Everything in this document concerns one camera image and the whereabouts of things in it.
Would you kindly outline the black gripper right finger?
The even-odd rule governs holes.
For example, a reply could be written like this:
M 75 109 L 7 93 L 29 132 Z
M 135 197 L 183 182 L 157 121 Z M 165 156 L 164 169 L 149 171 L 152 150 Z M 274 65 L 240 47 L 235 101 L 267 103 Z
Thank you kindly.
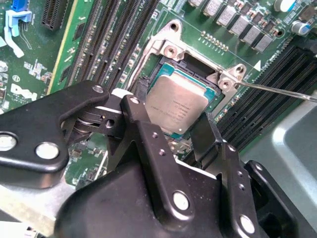
M 220 229 L 228 238 L 295 238 L 297 219 L 277 182 L 254 161 L 242 163 L 224 141 L 211 113 L 190 130 L 195 158 L 221 182 Z

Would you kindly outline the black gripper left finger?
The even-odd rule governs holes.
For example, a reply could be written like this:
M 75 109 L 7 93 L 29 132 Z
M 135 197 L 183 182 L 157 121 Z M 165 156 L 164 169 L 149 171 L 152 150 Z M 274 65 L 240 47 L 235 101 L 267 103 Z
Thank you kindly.
M 71 136 L 85 136 L 67 121 L 87 119 L 107 101 L 114 109 L 94 117 L 91 131 L 120 140 L 113 154 L 115 164 L 136 145 L 160 221 L 168 225 L 192 221 L 195 207 L 189 190 L 161 128 L 151 123 L 144 104 L 133 95 L 115 97 L 89 80 L 1 115 L 1 182 L 29 188 L 55 186 L 69 161 Z

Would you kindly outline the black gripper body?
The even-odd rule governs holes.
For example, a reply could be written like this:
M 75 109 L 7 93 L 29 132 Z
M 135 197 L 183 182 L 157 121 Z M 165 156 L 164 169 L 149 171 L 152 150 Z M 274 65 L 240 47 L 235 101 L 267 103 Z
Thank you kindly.
M 179 231 L 169 231 L 155 217 L 138 163 L 77 190 L 57 214 L 57 238 L 232 238 L 220 208 L 220 182 L 182 162 L 180 171 L 190 189 L 196 213 Z

